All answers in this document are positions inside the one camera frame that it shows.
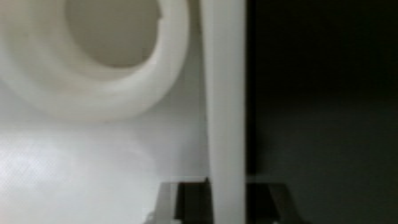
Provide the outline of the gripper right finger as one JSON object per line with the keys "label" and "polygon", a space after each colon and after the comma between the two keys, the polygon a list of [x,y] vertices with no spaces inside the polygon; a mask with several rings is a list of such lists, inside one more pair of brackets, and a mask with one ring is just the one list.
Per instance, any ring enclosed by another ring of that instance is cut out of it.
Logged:
{"label": "gripper right finger", "polygon": [[247,223],[309,224],[299,213],[290,189],[283,183],[247,185]]}

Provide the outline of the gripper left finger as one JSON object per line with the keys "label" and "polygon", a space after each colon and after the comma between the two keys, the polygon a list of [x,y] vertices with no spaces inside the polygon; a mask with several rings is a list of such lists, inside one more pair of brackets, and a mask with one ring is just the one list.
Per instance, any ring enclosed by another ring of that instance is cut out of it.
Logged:
{"label": "gripper left finger", "polygon": [[210,224],[210,181],[206,178],[160,184],[155,224]]}

